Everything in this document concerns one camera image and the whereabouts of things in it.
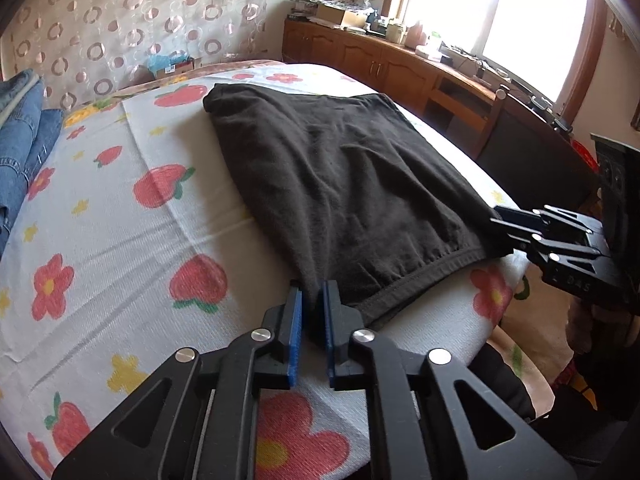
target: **bedspread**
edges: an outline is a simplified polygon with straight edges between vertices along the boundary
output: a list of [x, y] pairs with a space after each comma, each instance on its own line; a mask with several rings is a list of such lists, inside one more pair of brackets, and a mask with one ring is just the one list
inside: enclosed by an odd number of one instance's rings
[[[0, 262], [0, 420], [43, 476], [182, 346], [226, 346], [286, 298], [291, 272], [242, 203], [202, 107], [217, 82], [371, 92], [330, 68], [263, 66], [136, 95], [63, 130]], [[513, 202], [448, 140], [402, 110], [490, 205]], [[402, 347], [468, 362], [527, 266], [462, 269], [383, 329]], [[265, 392], [258, 480], [340, 479], [369, 456], [361, 392], [332, 392], [304, 342], [299, 386]]]

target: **metal screw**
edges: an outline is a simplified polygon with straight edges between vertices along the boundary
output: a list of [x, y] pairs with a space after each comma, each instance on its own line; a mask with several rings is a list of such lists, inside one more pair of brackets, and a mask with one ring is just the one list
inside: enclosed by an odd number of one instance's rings
[[196, 358], [196, 352], [193, 348], [180, 348], [175, 353], [175, 360], [179, 363], [188, 363]]
[[429, 352], [429, 361], [435, 365], [445, 365], [451, 361], [451, 354], [444, 348], [434, 348]]
[[271, 332], [269, 332], [266, 328], [256, 328], [253, 332], [251, 332], [251, 339], [254, 341], [267, 341], [271, 339]]
[[366, 328], [361, 328], [360, 330], [356, 330], [353, 333], [353, 338], [358, 343], [368, 343], [370, 341], [373, 341], [375, 336], [376, 335], [371, 330], [367, 330]]

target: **wooden desk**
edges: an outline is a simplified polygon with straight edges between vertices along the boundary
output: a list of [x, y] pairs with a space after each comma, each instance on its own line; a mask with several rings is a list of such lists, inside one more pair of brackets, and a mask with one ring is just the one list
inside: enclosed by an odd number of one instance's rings
[[331, 66], [384, 92], [420, 118], [435, 104], [477, 132], [495, 99], [480, 83], [404, 46], [311, 22], [285, 22], [282, 59]]

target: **window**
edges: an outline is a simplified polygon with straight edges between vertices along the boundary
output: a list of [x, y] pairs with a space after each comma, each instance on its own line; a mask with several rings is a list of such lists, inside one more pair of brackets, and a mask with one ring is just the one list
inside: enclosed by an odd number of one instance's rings
[[587, 3], [406, 0], [398, 14], [409, 26], [420, 20], [425, 32], [437, 31], [447, 44], [505, 69], [554, 102], [570, 76]]

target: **chair backrest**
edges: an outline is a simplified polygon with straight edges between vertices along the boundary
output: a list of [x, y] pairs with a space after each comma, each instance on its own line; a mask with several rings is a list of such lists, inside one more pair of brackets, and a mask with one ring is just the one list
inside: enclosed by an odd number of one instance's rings
[[497, 94], [474, 153], [478, 166], [523, 209], [551, 205], [577, 210], [592, 200], [598, 175], [508, 89]]

